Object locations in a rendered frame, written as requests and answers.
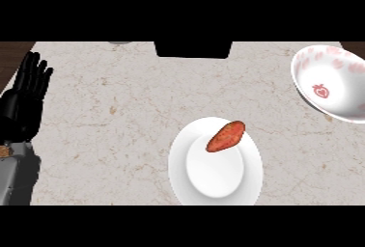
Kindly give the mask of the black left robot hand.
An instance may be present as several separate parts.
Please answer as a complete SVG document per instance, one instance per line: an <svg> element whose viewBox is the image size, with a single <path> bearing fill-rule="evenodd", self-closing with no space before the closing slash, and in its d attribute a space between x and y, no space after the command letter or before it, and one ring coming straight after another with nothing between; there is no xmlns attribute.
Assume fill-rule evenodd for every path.
<svg viewBox="0 0 365 247"><path fill-rule="evenodd" d="M0 96L0 145L30 142L37 135L52 74L40 53L28 52L13 87Z"/></svg>

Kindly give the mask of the orange-red sweet potato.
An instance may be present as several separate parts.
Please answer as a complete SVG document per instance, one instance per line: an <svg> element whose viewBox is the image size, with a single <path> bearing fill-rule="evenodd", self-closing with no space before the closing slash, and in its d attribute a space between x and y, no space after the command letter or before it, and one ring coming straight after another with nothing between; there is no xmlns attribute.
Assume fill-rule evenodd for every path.
<svg viewBox="0 0 365 247"><path fill-rule="evenodd" d="M206 151L217 152L232 148L241 141L245 124L241 121L228 123L211 138Z"/></svg>

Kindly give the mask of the white bowl with red strawberries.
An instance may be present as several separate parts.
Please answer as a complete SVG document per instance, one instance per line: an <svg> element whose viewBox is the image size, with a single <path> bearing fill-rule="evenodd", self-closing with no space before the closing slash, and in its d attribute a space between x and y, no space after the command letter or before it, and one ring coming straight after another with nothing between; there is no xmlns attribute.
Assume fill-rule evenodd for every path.
<svg viewBox="0 0 365 247"><path fill-rule="evenodd" d="M297 90L333 118L365 124L365 60L331 45L305 47L291 61Z"/></svg>

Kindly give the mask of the white plate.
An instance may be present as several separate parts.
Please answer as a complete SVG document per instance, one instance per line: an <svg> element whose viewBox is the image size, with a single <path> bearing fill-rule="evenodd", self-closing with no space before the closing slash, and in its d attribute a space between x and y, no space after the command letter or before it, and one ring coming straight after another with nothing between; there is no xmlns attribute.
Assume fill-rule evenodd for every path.
<svg viewBox="0 0 365 247"><path fill-rule="evenodd" d="M207 152L213 136L229 120L208 117L182 129L169 154L169 178L183 205L253 205L263 187L263 162L244 133L229 149Z"/></svg>

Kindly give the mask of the black appliance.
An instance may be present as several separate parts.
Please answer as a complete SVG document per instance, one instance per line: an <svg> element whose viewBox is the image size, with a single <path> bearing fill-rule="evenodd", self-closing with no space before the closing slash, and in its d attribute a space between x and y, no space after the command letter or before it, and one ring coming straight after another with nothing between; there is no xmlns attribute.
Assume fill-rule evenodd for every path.
<svg viewBox="0 0 365 247"><path fill-rule="evenodd" d="M160 57L226 59L231 41L157 41L155 52Z"/></svg>

